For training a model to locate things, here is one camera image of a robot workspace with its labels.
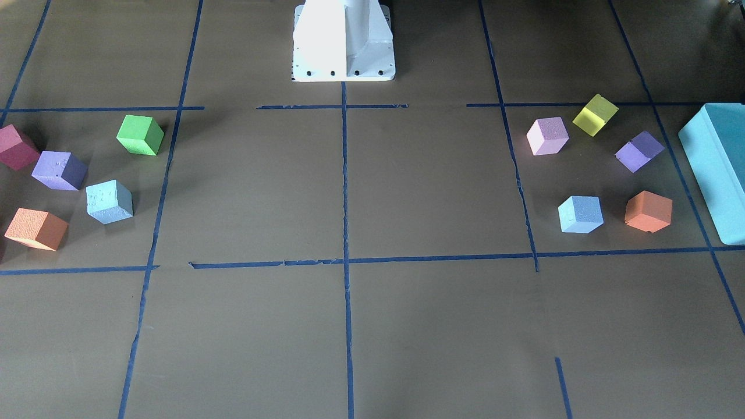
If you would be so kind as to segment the light blue foam block smooth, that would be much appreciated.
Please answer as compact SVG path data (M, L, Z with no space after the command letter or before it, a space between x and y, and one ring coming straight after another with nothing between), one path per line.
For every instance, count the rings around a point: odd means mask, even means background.
M557 207L560 228L564 233L591 233L604 224L603 212L596 196L570 196Z

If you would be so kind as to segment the light blue foam block textured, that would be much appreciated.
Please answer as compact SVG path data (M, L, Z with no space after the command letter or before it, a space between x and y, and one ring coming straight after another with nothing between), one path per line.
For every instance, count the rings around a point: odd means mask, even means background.
M132 218L133 197L118 180L86 186L86 212L103 225Z

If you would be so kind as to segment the pink foam block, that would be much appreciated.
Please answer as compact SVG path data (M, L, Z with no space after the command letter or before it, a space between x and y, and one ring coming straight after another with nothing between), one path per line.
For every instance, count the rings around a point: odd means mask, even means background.
M566 125L558 116L536 119L527 132L530 151L534 156L559 153L569 138Z

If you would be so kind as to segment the green foam block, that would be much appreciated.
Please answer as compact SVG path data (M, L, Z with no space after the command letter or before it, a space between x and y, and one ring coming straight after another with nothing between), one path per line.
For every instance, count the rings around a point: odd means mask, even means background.
M131 154L155 156L162 144L164 131L152 117L126 115L115 138Z

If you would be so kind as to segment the yellow foam block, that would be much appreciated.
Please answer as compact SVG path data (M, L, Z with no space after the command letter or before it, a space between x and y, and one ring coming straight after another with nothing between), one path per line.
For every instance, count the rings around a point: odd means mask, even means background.
M618 112L618 106L596 94L573 119L573 124L587 135L594 137Z

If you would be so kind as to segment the orange foam block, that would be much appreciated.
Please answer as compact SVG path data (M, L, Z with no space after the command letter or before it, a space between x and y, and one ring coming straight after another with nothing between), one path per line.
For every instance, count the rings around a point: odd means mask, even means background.
M625 224L644 232L655 233L672 222L673 200L642 191L626 202Z
M68 227L69 223L50 212L19 208L3 236L29 248L56 251Z

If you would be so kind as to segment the purple foam block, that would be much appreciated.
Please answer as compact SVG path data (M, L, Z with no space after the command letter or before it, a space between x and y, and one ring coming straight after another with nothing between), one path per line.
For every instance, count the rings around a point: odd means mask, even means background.
M49 189L76 191L86 172L87 166L72 153L43 151L31 175Z
M663 150L665 146L655 136L641 131L615 153L615 158L631 173L636 173Z

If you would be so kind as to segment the teal plastic bin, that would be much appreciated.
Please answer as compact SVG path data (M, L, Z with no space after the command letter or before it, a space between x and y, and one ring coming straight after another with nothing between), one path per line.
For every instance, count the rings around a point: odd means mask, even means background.
M719 240L744 244L744 106L706 103L679 131Z

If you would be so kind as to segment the magenta foam block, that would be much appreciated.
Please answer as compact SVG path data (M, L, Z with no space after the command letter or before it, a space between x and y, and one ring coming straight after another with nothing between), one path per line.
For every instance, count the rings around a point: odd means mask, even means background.
M41 153L32 140L14 125L1 129L1 162L14 171L34 164Z

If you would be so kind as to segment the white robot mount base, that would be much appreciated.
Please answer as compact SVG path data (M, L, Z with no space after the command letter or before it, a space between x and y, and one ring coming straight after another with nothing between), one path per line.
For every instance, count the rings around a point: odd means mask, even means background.
M378 1L306 1L295 8L291 79L378 82L396 76L389 7Z

